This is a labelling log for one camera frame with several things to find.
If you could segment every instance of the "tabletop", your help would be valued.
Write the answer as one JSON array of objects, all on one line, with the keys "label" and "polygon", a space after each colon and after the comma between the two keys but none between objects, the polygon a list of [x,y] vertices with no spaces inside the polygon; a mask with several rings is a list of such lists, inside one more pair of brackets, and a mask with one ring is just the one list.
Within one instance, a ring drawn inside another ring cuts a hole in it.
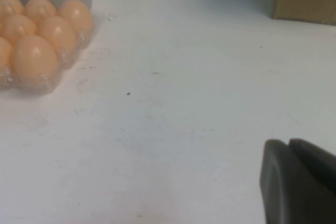
[{"label": "tabletop", "polygon": [[336,27],[271,0],[93,0],[51,94],[0,92],[3,224],[265,223],[265,140],[336,153]]}]

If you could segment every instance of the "black object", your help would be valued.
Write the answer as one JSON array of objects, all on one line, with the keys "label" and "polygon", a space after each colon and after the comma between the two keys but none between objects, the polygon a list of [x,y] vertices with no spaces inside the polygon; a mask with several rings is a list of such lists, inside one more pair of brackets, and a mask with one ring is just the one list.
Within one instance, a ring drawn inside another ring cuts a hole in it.
[{"label": "black object", "polygon": [[336,157],[305,140],[268,140],[260,176],[267,224],[336,224]]}]

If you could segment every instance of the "white surface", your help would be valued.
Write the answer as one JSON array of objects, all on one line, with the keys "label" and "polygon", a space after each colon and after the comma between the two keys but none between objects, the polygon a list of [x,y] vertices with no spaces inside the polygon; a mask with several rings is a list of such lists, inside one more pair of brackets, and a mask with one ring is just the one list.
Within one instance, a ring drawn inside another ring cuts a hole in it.
[{"label": "white surface", "polygon": [[336,27],[268,1],[94,0],[54,93],[0,93],[0,223],[265,223],[265,140],[336,153]]}]

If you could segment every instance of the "egg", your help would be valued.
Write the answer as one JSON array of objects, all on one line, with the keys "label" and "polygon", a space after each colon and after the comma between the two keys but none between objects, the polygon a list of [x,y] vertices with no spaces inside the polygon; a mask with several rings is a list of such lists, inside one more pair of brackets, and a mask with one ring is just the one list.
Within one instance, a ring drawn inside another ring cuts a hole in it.
[{"label": "egg", "polygon": [[12,14],[22,14],[23,4],[19,0],[0,0],[0,21]]},{"label": "egg", "polygon": [[58,16],[42,21],[39,35],[49,41],[56,51],[72,52],[77,45],[76,34],[71,24]]},{"label": "egg", "polygon": [[15,45],[12,64],[20,83],[40,86],[54,82],[59,59],[48,41],[27,35]]},{"label": "egg", "polygon": [[2,36],[12,45],[15,45],[22,36],[36,33],[37,26],[35,23],[26,16],[19,14],[6,18],[2,26]]},{"label": "egg", "polygon": [[13,46],[0,37],[0,84],[6,84],[12,71]]},{"label": "egg", "polygon": [[70,22],[76,34],[89,35],[93,30],[93,17],[90,9],[79,0],[67,0],[58,10],[58,16]]},{"label": "egg", "polygon": [[56,13],[55,6],[48,0],[29,0],[24,9],[24,14],[36,25]]}]

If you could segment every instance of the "clear plastic packaging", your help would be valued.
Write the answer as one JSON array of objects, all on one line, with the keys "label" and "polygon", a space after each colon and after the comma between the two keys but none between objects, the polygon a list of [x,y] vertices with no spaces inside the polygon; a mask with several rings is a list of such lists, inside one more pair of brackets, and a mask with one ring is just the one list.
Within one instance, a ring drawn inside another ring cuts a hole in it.
[{"label": "clear plastic packaging", "polygon": [[[35,92],[40,94],[50,93],[55,90],[55,88],[59,85],[61,81],[61,76],[65,70],[71,68],[75,62],[78,60],[81,51],[85,49],[89,43],[91,42],[92,38],[96,35],[98,29],[100,28],[101,24],[104,22],[105,16],[104,13],[91,13],[93,17],[93,28],[88,33],[86,30],[77,30],[76,31],[76,46],[72,50],[67,50],[64,47],[55,47],[51,45],[48,41],[50,46],[56,52],[58,57],[58,64],[57,67],[48,73],[40,74],[37,76],[30,76],[30,75],[22,75],[17,74],[14,70],[13,65],[3,65],[1,66],[0,62],[0,88],[8,89],[8,88],[19,88],[29,92]],[[39,36],[39,31],[37,35],[26,35],[26,36]]]}]

